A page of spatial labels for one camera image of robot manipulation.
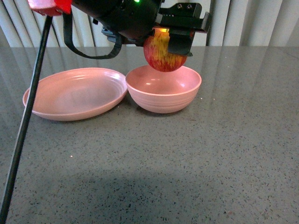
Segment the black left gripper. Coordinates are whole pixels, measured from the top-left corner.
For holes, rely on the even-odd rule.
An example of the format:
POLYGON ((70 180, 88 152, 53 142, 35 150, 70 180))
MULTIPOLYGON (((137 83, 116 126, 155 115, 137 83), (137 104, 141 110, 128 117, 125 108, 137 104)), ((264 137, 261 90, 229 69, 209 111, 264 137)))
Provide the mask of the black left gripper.
MULTIPOLYGON (((156 23, 165 28, 191 29, 207 33, 210 28, 210 13, 205 12, 200 18, 202 5, 200 3, 179 2, 169 8, 160 8, 156 23)), ((192 56, 190 52, 193 42, 191 30, 169 30, 168 52, 181 56, 192 56)))

